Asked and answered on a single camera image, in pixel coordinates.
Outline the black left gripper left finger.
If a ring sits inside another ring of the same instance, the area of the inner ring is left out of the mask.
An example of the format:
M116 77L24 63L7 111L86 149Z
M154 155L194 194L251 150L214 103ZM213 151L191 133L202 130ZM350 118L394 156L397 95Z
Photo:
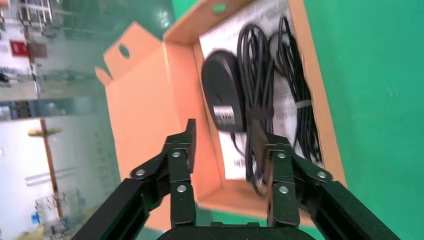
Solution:
M150 212L170 196L171 229L161 240L178 240L178 227L192 229L196 221L191 174L196 152L196 121L188 119L185 131L166 138L161 152L134 168L89 220L75 240L135 240Z

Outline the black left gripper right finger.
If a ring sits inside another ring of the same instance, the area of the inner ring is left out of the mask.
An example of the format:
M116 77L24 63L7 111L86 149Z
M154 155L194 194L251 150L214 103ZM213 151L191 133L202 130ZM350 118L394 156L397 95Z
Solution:
M327 240L397 240L398 236L325 169L298 156L282 136L265 134L271 164L268 225L297 230L306 211Z

